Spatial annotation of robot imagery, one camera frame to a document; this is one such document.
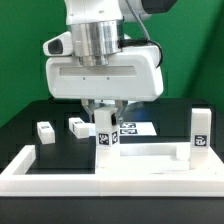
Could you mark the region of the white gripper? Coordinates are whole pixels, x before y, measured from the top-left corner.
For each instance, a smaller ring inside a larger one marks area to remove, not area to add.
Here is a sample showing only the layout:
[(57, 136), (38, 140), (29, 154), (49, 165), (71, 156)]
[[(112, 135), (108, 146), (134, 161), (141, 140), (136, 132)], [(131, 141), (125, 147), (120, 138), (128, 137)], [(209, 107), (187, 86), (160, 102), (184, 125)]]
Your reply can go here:
[(110, 55), (106, 66), (81, 66), (76, 57), (52, 57), (46, 73), (50, 93), (55, 98), (82, 99), (91, 122), (95, 121), (96, 100), (116, 100), (116, 122), (130, 101), (154, 101), (163, 92), (160, 53), (156, 46), (125, 47)]

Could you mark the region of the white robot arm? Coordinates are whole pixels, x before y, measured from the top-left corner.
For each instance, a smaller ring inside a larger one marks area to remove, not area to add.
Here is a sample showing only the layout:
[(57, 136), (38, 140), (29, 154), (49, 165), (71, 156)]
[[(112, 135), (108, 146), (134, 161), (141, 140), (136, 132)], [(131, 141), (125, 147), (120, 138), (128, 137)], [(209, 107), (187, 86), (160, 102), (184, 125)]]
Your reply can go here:
[(50, 93), (79, 99), (92, 122), (96, 109), (113, 101), (113, 119), (122, 120), (130, 101), (153, 101), (163, 92), (160, 45), (146, 28), (141, 39), (123, 32), (123, 24), (142, 24), (168, 12), (177, 0), (64, 0), (68, 30), (43, 44)]

